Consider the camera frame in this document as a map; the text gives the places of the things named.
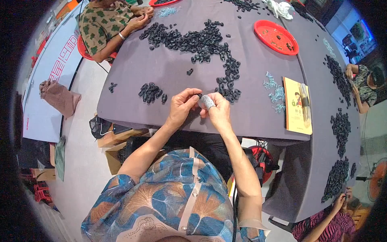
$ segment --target white cloth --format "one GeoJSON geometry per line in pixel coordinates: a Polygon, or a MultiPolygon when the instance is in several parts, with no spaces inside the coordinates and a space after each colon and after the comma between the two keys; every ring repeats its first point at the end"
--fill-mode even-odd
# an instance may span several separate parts
{"type": "Polygon", "coordinates": [[[278,15],[284,17],[287,20],[292,20],[293,16],[289,14],[291,5],[287,2],[276,3],[273,0],[264,0],[265,4],[273,11],[274,16],[278,18],[278,15]]]}

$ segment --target sack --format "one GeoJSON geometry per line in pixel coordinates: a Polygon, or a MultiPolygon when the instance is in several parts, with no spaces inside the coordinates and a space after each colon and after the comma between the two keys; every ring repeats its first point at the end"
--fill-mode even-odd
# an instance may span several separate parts
{"type": "Polygon", "coordinates": [[[91,134],[96,139],[102,138],[106,133],[108,133],[108,130],[110,129],[111,122],[106,121],[105,119],[102,119],[96,115],[93,119],[89,121],[91,134]]]}
{"type": "Polygon", "coordinates": [[[57,81],[44,81],[39,85],[40,98],[58,110],[65,119],[75,113],[81,94],[71,92],[57,81]]]}

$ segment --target green patterned shirt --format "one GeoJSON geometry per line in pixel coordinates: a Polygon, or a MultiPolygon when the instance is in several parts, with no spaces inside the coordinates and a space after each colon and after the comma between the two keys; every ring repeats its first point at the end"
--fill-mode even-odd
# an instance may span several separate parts
{"type": "Polygon", "coordinates": [[[89,7],[88,4],[79,18],[79,30],[90,55],[105,48],[109,40],[125,28],[133,17],[131,5],[116,1],[113,7],[89,7]]]}
{"type": "Polygon", "coordinates": [[[358,88],[361,103],[367,102],[372,107],[377,98],[377,89],[371,89],[367,84],[367,77],[371,71],[365,65],[359,65],[359,74],[353,79],[353,84],[358,88]]]}

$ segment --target book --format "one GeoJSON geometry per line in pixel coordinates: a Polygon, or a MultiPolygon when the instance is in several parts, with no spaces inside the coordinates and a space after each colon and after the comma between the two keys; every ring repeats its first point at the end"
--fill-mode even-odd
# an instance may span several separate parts
{"type": "MultiPolygon", "coordinates": [[[[286,129],[289,131],[312,134],[312,125],[304,121],[302,106],[301,84],[287,77],[283,77],[286,103],[286,129]]],[[[306,86],[309,101],[309,90],[306,86]]]]}

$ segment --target gray tablecloth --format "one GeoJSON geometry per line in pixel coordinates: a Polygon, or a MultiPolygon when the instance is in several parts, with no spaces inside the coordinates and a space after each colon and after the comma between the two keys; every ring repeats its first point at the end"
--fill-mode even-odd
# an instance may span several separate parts
{"type": "MultiPolygon", "coordinates": [[[[345,101],[340,103],[339,97],[343,99],[343,96],[332,82],[330,69],[323,64],[327,62],[324,60],[325,55],[331,55],[323,43],[325,38],[336,54],[336,61],[345,70],[345,63],[334,40],[315,22],[310,22],[298,13],[292,15],[293,20],[282,20],[300,47],[298,57],[306,85],[309,87],[313,134],[308,142],[286,147],[279,187],[274,195],[265,201],[262,209],[280,219],[298,222],[333,202],[333,199],[330,199],[321,203],[329,172],[340,159],[337,154],[336,136],[333,135],[330,123],[331,115],[336,116],[338,108],[342,108],[343,114],[348,113],[351,133],[344,155],[349,159],[349,169],[354,162],[358,165],[360,160],[360,119],[353,100],[349,109],[346,108],[345,101]]],[[[352,186],[355,178],[356,175],[347,182],[347,186],[352,186]]]]}
{"type": "MultiPolygon", "coordinates": [[[[297,13],[292,21],[285,22],[285,27],[300,46],[299,62],[297,56],[279,54],[255,36],[253,24],[259,19],[282,25],[279,19],[267,15],[267,10],[260,10],[261,15],[255,10],[236,12],[234,5],[220,3],[219,0],[181,0],[170,7],[181,8],[177,14],[155,18],[153,22],[167,26],[177,23],[174,28],[179,29],[182,34],[203,29],[203,23],[208,18],[224,23],[224,27],[219,27],[220,32],[224,41],[229,43],[233,58],[241,62],[241,78],[235,81],[235,88],[242,91],[242,96],[231,107],[231,119],[237,135],[305,141],[287,147],[283,176],[277,191],[263,204],[264,211],[283,220],[296,222],[330,205],[331,200],[321,204],[329,171],[339,159],[330,116],[336,115],[339,107],[349,114],[352,133],[348,137],[345,155],[349,158],[350,166],[359,161],[360,132],[357,129],[358,112],[353,106],[347,111],[346,106],[340,103],[341,93],[332,83],[330,70],[322,64],[325,54],[329,54],[322,42],[325,37],[334,49],[337,61],[344,68],[343,60],[329,34],[297,13]],[[226,38],[226,34],[230,34],[231,38],[226,38]],[[313,125],[311,138],[288,132],[284,128],[283,113],[275,113],[268,97],[269,91],[262,85],[263,80],[267,81],[267,71],[274,76],[277,83],[281,82],[281,76],[304,82],[300,65],[309,86],[313,125]]],[[[190,53],[171,51],[164,46],[150,51],[148,41],[138,39],[142,32],[143,30],[130,35],[121,47],[97,107],[101,118],[133,128],[163,125],[169,114],[173,95],[187,87],[200,88],[204,93],[213,92],[217,86],[216,78],[224,75],[223,62],[217,55],[212,56],[209,64],[193,65],[190,61],[193,55],[190,53]],[[187,76],[186,71],[190,68],[194,72],[187,76]],[[160,99],[147,105],[138,97],[141,86],[151,81],[168,94],[169,101],[165,105],[161,104],[160,99]],[[108,90],[111,82],[118,84],[114,93],[108,90]]],[[[211,122],[200,120],[197,113],[189,117],[183,129],[216,133],[211,122]]]]}
{"type": "MultiPolygon", "coordinates": [[[[274,88],[268,91],[263,87],[263,81],[268,81],[265,76],[267,71],[279,84],[281,76],[303,82],[297,57],[275,52],[262,43],[253,31],[253,24],[259,19],[282,25],[279,19],[268,16],[267,10],[260,10],[261,15],[256,10],[237,12],[233,4],[220,3],[219,0],[181,0],[168,7],[181,8],[176,14],[165,18],[158,18],[155,14],[152,22],[166,26],[177,23],[173,28],[182,34],[204,29],[207,19],[224,23],[224,27],[219,27],[223,42],[229,44],[233,58],[241,62],[240,79],[235,81],[234,88],[239,89],[242,95],[231,107],[231,120],[237,135],[301,141],[310,139],[309,135],[284,129],[284,114],[275,112],[272,108],[275,105],[268,97],[269,93],[274,93],[274,88]],[[226,38],[226,34],[230,34],[231,38],[226,38]]],[[[163,45],[150,51],[147,39],[141,41],[138,38],[142,32],[133,33],[122,45],[97,107],[99,117],[132,128],[163,125],[173,95],[188,87],[200,88],[204,94],[212,93],[217,87],[216,78],[224,76],[224,63],[218,55],[212,56],[211,63],[197,62],[193,65],[190,60],[192,53],[172,51],[163,45]],[[193,74],[187,76],[186,71],[190,68],[193,68],[193,74]],[[114,93],[108,90],[111,82],[118,84],[114,93]],[[142,102],[137,94],[147,82],[156,83],[168,95],[165,105],[161,104],[160,99],[150,105],[142,102]]],[[[188,118],[183,129],[217,133],[211,122],[201,120],[198,113],[188,118]]]]}

